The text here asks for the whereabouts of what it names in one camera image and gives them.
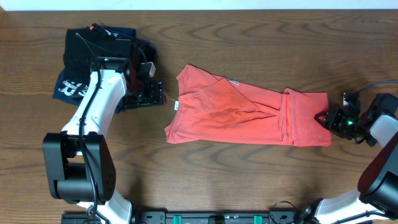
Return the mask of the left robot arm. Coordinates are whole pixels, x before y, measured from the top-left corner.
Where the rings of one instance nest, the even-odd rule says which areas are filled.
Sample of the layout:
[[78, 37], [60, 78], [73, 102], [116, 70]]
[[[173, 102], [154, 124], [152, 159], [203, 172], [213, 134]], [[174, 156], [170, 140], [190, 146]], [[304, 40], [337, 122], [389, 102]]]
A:
[[43, 154], [50, 194], [85, 213], [64, 213], [62, 223], [140, 223], [132, 202], [116, 190], [116, 168], [106, 135], [120, 101], [127, 108], [166, 103], [164, 84], [152, 62], [93, 56], [90, 84], [73, 118], [59, 133], [47, 133]]

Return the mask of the red t-shirt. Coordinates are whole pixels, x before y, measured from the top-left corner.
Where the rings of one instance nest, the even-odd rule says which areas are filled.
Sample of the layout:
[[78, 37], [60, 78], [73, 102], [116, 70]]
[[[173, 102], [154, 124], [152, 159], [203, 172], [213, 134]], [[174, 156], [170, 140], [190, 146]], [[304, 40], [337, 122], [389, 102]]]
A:
[[186, 65], [177, 76], [176, 114], [165, 128], [172, 144], [198, 140], [241, 144], [330, 146], [331, 133], [315, 115], [326, 93], [279, 93]]

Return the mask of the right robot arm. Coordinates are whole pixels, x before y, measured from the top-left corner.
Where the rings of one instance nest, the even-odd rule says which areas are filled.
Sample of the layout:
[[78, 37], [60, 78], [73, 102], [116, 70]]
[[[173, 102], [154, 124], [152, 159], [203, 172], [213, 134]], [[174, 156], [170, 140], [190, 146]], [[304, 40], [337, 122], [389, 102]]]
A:
[[397, 97], [379, 93], [360, 112], [359, 95], [346, 95], [344, 108], [330, 108], [315, 120], [333, 134], [380, 146], [357, 187], [335, 198], [320, 198], [298, 217], [297, 223], [372, 223], [397, 219]]

